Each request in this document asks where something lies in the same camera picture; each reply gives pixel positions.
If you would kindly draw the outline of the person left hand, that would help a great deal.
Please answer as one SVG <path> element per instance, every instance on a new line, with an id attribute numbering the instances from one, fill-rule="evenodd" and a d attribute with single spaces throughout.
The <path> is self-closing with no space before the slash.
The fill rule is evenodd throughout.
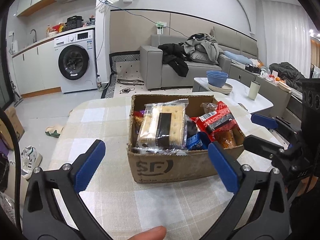
<path id="1" fill-rule="evenodd" d="M 148 231 L 141 232 L 129 238 L 129 240 L 163 240 L 167 234 L 164 226 L 158 226 Z"/>

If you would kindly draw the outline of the person right hand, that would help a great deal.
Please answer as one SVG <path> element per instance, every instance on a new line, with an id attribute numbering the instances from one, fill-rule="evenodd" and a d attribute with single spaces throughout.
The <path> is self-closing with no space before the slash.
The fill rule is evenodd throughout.
<path id="1" fill-rule="evenodd" d="M 294 190 L 296 188 L 299 189 L 299 191 L 294 194 L 294 197 L 298 197 L 304 193 L 306 188 L 308 188 L 307 192 L 311 191 L 315 187 L 315 185 L 317 184 L 318 179 L 319 178 L 317 176 L 312 176 L 312 177 L 302 179 L 299 183 L 296 180 L 292 183 L 289 183 L 289 187 L 291 187 L 293 185 Z"/>

